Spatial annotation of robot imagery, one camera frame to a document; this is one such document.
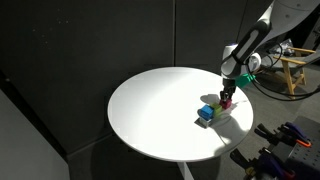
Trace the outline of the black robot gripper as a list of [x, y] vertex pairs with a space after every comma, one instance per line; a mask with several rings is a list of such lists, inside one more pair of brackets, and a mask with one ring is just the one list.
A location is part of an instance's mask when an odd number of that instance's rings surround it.
[[233, 93], [236, 90], [235, 80], [224, 78], [222, 80], [222, 84], [223, 84], [223, 91], [220, 92], [220, 101], [226, 101], [225, 93], [227, 93], [227, 100], [232, 100]]

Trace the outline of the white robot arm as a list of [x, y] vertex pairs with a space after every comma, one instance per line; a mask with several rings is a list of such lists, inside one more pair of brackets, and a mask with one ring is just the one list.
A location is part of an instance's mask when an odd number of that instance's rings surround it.
[[319, 4], [320, 0], [273, 0], [235, 49], [223, 58], [221, 75], [224, 89], [220, 92], [221, 100], [232, 99], [235, 79], [243, 74], [242, 67], [259, 45], [296, 27]]

